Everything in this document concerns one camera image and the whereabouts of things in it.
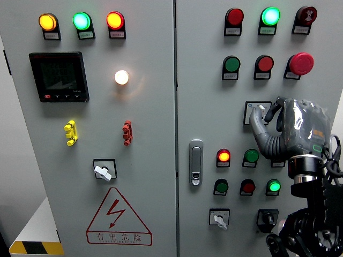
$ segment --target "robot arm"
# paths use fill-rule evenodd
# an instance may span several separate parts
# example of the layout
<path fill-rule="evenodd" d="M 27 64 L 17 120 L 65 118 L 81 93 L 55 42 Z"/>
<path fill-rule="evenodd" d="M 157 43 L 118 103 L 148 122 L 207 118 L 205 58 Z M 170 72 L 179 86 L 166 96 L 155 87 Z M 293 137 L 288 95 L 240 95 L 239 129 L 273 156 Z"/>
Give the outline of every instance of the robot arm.
<path fill-rule="evenodd" d="M 265 121 L 270 122 L 279 110 L 279 136 L 269 134 L 258 108 L 253 109 L 249 123 L 263 156 L 288 160 L 288 176 L 294 180 L 291 193 L 307 198 L 308 207 L 288 215 L 279 236 L 267 236 L 269 250 L 275 257 L 288 257 L 286 248 L 300 257 L 340 256 L 343 252 L 343 233 L 340 233 L 343 187 L 338 182 L 343 177 L 338 165 L 340 142 L 337 136 L 330 136 L 329 118 L 316 104 L 278 97 Z M 338 148 L 334 154 L 331 150 L 327 153 L 333 137 Z"/>

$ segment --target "white switch knob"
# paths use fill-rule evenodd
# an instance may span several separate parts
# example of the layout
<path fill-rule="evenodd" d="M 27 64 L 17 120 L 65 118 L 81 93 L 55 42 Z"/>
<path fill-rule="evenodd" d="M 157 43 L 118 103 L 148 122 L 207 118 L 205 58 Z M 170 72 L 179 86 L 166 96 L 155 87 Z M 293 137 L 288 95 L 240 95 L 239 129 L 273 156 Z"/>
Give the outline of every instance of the white switch knob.
<path fill-rule="evenodd" d="M 108 173 L 108 169 L 106 169 L 105 167 L 101 168 L 99 166 L 96 166 L 94 169 L 94 173 L 97 173 L 98 175 L 100 175 L 100 177 L 106 180 L 107 182 L 109 182 L 112 177 L 112 175 Z"/>
<path fill-rule="evenodd" d="M 214 216 L 214 221 L 216 222 L 216 224 L 218 225 L 218 227 L 224 229 L 224 230 L 227 230 L 227 227 L 226 227 L 226 224 L 223 220 L 222 217 L 219 217 L 217 215 Z"/>

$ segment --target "electrical hazard warning sign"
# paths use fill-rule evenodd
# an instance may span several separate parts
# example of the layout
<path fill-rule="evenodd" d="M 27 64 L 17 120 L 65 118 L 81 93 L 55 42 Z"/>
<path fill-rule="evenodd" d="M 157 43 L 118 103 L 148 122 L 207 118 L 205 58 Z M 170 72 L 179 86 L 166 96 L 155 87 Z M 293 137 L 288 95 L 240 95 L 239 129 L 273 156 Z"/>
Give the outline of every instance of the electrical hazard warning sign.
<path fill-rule="evenodd" d="M 111 187 L 87 231 L 89 244 L 152 245 L 152 234 L 125 197 Z"/>

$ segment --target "digital power meter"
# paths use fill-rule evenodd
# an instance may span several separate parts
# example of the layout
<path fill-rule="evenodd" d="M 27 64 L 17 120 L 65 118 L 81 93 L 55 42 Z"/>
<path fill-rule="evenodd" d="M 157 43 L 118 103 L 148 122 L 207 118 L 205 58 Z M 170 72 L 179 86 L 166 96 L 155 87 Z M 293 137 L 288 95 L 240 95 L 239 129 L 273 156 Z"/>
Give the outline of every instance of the digital power meter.
<path fill-rule="evenodd" d="M 87 102 L 81 52 L 33 52 L 28 55 L 41 102 Z"/>

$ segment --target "yellow terminal connector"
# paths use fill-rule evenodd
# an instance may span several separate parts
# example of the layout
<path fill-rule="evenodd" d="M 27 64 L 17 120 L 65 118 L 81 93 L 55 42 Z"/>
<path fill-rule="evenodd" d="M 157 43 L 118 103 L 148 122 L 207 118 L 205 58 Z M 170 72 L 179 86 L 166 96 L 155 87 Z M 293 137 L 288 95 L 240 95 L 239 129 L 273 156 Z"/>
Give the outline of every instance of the yellow terminal connector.
<path fill-rule="evenodd" d="M 78 139 L 75 121 L 70 120 L 63 128 L 66 131 L 65 137 L 69 139 L 66 144 L 68 146 L 74 145 Z"/>

